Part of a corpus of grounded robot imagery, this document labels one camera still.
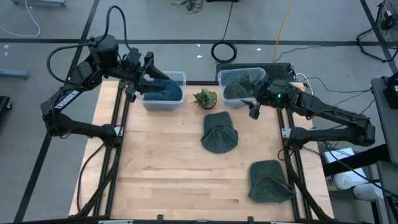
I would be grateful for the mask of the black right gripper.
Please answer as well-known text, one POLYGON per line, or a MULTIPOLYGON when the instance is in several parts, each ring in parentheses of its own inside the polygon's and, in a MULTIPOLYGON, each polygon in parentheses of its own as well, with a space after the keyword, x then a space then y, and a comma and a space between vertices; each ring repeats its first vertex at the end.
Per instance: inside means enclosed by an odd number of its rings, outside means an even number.
POLYGON ((258 119, 261 105, 282 109, 282 80, 269 81, 267 77, 249 82, 247 91, 253 91, 255 98, 252 100, 241 100, 249 106, 249 116, 258 119))

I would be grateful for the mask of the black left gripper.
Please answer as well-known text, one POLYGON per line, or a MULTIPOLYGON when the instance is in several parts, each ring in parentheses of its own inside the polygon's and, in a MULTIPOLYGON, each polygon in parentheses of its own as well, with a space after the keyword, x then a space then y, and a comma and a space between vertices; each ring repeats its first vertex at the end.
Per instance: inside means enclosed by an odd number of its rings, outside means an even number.
POLYGON ((148 92, 164 91, 165 87, 148 81, 144 78, 145 74, 148 74, 151 78, 160 80, 169 80, 170 78, 153 63, 154 53, 149 51, 144 57, 144 64, 141 65, 142 54, 137 48, 132 48, 127 54, 127 57, 123 60, 123 72, 126 74, 126 81, 129 83, 126 88, 126 98, 130 103, 135 102, 136 92, 140 94, 148 92))

